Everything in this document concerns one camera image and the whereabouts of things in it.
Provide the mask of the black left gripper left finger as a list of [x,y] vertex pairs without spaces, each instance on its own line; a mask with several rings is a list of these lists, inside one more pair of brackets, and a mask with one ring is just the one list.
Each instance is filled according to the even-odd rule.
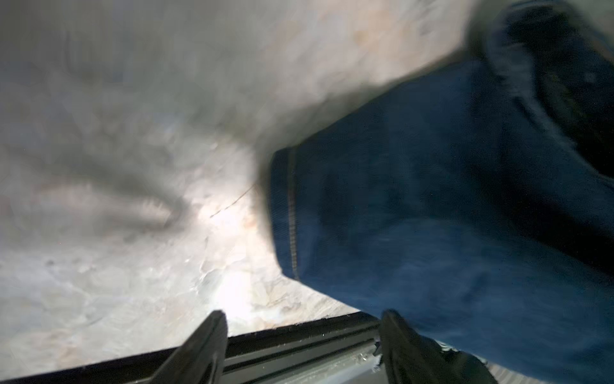
[[225,313],[213,311],[150,378],[150,384],[217,383],[228,344]]

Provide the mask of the dark blue denim skirt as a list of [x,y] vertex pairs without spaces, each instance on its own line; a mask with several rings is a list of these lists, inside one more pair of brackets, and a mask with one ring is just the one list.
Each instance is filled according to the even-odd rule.
[[483,41],[275,153],[279,265],[535,379],[610,383],[613,50],[563,1]]

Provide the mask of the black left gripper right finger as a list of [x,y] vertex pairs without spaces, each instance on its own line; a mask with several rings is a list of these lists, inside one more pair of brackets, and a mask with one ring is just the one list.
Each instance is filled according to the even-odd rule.
[[382,313],[382,363],[389,383],[495,383],[487,366],[463,351],[443,350],[420,336],[394,310]]

